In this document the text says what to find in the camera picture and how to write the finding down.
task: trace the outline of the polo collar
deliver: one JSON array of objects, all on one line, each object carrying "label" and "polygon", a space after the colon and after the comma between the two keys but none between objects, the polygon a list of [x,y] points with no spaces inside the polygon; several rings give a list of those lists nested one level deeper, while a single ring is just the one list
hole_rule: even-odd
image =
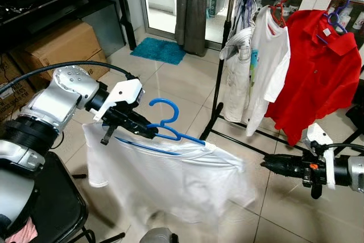
[{"label": "polo collar", "polygon": [[[322,43],[316,34],[319,34],[323,39],[328,42],[328,48],[334,51],[336,54],[343,56],[357,46],[357,43],[352,32],[339,35],[335,29],[327,22],[324,17],[326,11],[312,10],[309,14],[309,19],[303,30],[310,34],[312,41],[316,44]],[[331,32],[330,36],[325,36],[322,30],[328,28]]]}]

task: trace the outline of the white garment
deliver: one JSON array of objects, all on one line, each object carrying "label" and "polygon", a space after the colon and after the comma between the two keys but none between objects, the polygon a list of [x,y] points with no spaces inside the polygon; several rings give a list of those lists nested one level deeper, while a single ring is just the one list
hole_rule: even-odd
[{"label": "white garment", "polygon": [[216,224],[228,200],[242,207],[254,200],[243,160],[215,145],[158,143],[114,132],[113,136],[140,145],[181,154],[175,156],[141,149],[114,137],[104,146],[100,139],[105,130],[100,123],[83,125],[83,129],[90,185],[109,185],[140,238],[149,230],[146,221],[156,211],[187,222]]},{"label": "white garment", "polygon": [[243,114],[247,136],[252,136],[262,122],[269,102],[277,99],[284,86],[291,58],[288,28],[281,28],[275,23],[268,6],[261,9],[255,24],[251,39],[250,100]]},{"label": "white garment", "polygon": [[230,122],[240,122],[244,108],[249,103],[249,69],[251,55],[251,36],[257,6],[250,0],[237,0],[234,23],[229,40],[220,52],[220,59],[226,61],[228,74],[224,95],[224,118]]}]

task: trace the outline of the cardboard box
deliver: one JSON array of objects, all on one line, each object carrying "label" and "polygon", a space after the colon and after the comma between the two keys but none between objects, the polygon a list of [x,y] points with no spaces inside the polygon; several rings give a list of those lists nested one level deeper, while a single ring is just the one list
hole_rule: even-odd
[{"label": "cardboard box", "polygon": [[[22,74],[5,54],[0,56],[0,60],[2,60],[0,65],[0,86],[2,87]],[[26,80],[0,94],[0,121],[29,102],[33,95],[34,92]]]},{"label": "cardboard box", "polygon": [[[37,68],[68,61],[96,59],[106,62],[95,33],[90,25],[80,20],[51,28],[43,35],[20,46],[11,55],[26,73]],[[107,68],[87,66],[94,79],[107,72]],[[53,71],[43,72],[41,77],[31,77],[36,90],[45,88],[52,80]]]}]

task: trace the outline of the gray curtain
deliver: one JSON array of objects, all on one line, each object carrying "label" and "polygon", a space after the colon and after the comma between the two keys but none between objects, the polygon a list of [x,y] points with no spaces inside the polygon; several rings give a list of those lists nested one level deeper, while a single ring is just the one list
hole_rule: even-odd
[{"label": "gray curtain", "polygon": [[177,0],[175,38],[188,53],[205,55],[206,0]]}]

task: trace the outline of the red hanger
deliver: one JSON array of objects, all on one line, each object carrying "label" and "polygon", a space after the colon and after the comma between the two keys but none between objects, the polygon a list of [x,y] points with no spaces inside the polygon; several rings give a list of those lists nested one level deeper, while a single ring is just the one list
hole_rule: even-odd
[{"label": "red hanger", "polygon": [[[280,25],[281,27],[285,27],[286,26],[286,22],[283,18],[283,3],[286,2],[287,0],[281,0],[278,4],[276,4],[275,6],[269,6],[269,8],[271,9],[271,12],[272,12],[272,17],[274,19],[274,21]],[[280,7],[280,19],[278,20],[276,17],[275,17],[275,11],[276,9]]]}]

